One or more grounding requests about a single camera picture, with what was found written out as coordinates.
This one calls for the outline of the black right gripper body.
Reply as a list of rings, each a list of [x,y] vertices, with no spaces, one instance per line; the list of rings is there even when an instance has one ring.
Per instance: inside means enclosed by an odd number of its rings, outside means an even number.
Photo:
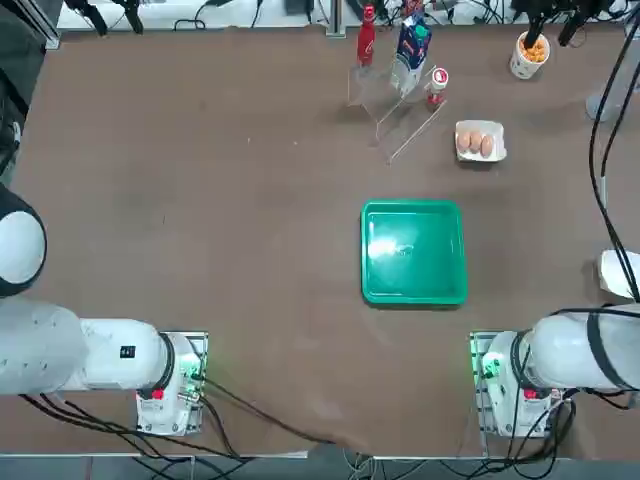
[[[578,12],[582,16],[597,16],[600,2],[592,0],[535,0],[530,2],[531,16],[553,16],[561,12]]]

